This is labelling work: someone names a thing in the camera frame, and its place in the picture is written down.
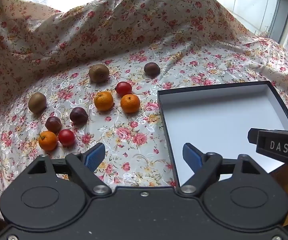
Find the red cherry tomato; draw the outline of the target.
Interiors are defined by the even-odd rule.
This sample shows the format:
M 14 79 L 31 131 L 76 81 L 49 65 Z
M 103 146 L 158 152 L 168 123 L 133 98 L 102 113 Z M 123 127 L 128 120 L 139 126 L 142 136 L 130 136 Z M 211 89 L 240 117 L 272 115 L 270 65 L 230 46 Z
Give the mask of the red cherry tomato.
M 123 97 L 127 94 L 132 94 L 132 86 L 130 83 L 122 81 L 116 85 L 115 91 L 119 97 Z
M 58 134 L 58 140 L 63 146 L 69 147 L 75 143 L 75 135 L 71 130 L 63 129 Z

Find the dark red plum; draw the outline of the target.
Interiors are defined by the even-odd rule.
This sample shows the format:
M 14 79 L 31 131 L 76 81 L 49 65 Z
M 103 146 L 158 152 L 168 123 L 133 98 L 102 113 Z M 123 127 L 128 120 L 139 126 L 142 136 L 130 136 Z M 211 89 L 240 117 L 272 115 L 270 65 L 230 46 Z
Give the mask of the dark red plum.
M 74 125 L 83 125 L 87 123 L 88 114 L 82 107 L 75 107 L 70 113 L 70 120 Z
M 60 131 L 62 123 L 58 117 L 50 116 L 45 123 L 45 127 L 47 128 L 48 131 L 51 131 L 56 134 Z

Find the orange tangerine with stem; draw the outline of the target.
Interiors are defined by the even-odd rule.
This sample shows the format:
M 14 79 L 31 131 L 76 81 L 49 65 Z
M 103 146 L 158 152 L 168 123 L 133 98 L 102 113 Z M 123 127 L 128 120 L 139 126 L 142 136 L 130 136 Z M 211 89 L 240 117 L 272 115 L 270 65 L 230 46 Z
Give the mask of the orange tangerine with stem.
M 99 92 L 94 97 L 94 104 L 99 111 L 108 111 L 114 104 L 113 96 L 110 92 Z

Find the brown kiwi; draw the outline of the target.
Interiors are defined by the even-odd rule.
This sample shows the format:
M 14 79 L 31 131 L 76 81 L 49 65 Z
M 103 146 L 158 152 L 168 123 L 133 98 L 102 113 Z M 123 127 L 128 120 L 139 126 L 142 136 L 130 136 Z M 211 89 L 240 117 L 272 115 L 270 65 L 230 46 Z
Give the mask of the brown kiwi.
M 28 102 L 28 108 L 34 114 L 42 112 L 46 107 L 47 99 L 45 95 L 40 92 L 34 93 Z
M 108 77 L 109 69 L 104 64 L 96 64 L 89 69 L 89 78 L 91 82 L 102 83 L 105 82 Z

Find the black white shallow box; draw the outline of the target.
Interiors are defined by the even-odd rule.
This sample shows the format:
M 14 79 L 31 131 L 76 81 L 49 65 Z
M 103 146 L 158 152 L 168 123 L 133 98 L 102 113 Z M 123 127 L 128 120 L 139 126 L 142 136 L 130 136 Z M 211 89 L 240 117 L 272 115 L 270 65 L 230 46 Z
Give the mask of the black white shallow box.
M 251 128 L 288 131 L 288 108 L 269 81 L 160 90 L 157 98 L 177 186 L 194 174 L 183 158 L 186 143 L 225 159 L 247 154 L 266 172 L 282 165 L 247 138 Z

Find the floral tablecloth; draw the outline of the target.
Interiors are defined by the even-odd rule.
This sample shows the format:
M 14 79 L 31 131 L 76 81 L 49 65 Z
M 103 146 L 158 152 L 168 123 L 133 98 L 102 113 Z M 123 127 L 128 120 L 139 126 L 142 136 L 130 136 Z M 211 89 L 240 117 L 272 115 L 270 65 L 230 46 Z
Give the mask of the floral tablecloth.
M 149 62 L 158 76 L 145 74 Z M 108 67 L 105 82 L 91 82 L 96 64 Z M 120 106 L 122 81 L 139 97 L 136 113 Z M 0 197 L 43 152 L 38 136 L 50 116 L 73 131 L 74 151 L 105 144 L 97 175 L 110 186 L 174 185 L 157 92 L 248 81 L 271 82 L 288 107 L 288 51 L 217 0 L 98 0 L 67 12 L 0 0 Z M 36 92 L 47 99 L 38 114 L 28 108 Z M 113 96 L 110 110 L 95 107 L 99 92 Z M 75 107 L 87 123 L 73 124 Z

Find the far dark plum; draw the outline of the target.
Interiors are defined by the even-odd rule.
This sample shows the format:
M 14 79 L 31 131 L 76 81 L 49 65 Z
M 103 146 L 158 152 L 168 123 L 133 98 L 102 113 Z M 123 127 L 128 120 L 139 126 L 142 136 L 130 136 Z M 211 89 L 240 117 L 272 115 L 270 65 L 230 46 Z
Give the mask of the far dark plum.
M 149 62 L 144 66 L 144 72 L 147 76 L 156 77 L 160 74 L 160 67 L 154 62 Z

